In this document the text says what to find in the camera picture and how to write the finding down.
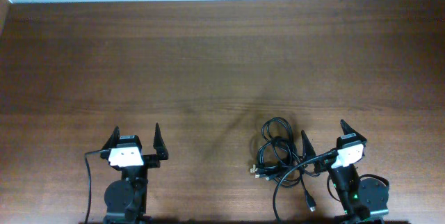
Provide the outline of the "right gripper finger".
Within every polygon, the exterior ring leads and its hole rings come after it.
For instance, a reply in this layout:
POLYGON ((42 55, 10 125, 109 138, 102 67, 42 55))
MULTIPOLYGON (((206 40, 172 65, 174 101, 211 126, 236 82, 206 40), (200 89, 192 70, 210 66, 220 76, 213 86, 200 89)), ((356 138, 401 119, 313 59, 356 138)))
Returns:
POLYGON ((304 130, 301 131, 301 136, 302 136, 302 160, 307 161, 313 159, 316 156, 316 153, 304 130))
POLYGON ((344 119, 340 120, 340 125, 343 131, 343 136, 341 137, 341 140, 344 142, 345 139, 352 138, 352 134, 355 135, 357 140, 361 141, 363 144, 367 143, 367 139, 362 136, 358 131, 354 130, 344 119))

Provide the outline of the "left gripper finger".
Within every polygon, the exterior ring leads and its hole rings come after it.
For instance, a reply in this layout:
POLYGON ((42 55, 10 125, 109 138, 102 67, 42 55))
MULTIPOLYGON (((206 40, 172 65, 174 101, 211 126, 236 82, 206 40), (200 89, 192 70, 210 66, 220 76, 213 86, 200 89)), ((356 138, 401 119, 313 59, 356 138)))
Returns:
POLYGON ((116 126, 113 130, 113 133, 109 137, 109 139, 103 145, 102 150, 109 150, 109 149, 115 148, 119 139, 120 139, 120 128, 118 126, 116 126))
POLYGON ((159 160, 168 160, 169 159, 168 150, 167 150, 165 143, 163 141, 159 123, 156 123, 156 126, 155 126, 153 148, 156 150, 156 155, 159 158, 159 160))

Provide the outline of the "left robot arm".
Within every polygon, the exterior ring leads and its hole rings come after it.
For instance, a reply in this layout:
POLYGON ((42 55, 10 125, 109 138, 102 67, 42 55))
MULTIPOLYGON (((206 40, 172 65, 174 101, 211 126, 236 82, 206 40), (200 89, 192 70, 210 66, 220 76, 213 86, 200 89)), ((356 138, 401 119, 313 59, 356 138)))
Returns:
POLYGON ((169 158, 159 125, 155 125, 154 154, 143 154, 142 143, 137 135, 122 136, 116 127, 100 150, 100 157, 110 167, 121 173, 121 178, 105 190, 107 210, 104 223, 151 223, 146 215, 149 169, 160 168, 169 158))

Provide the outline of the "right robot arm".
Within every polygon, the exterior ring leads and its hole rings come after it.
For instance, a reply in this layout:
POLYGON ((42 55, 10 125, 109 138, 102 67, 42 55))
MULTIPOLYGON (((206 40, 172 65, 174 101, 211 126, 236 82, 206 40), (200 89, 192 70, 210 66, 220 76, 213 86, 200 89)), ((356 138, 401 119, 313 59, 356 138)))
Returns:
POLYGON ((304 131, 303 160, 314 165, 314 172, 328 173, 327 183, 332 184, 344 215, 336 216, 335 223, 383 223, 389 213, 390 183, 374 175, 359 175, 355 164, 364 158, 367 139, 345 120, 340 121, 343 135, 337 138, 336 147, 317 155, 304 131))

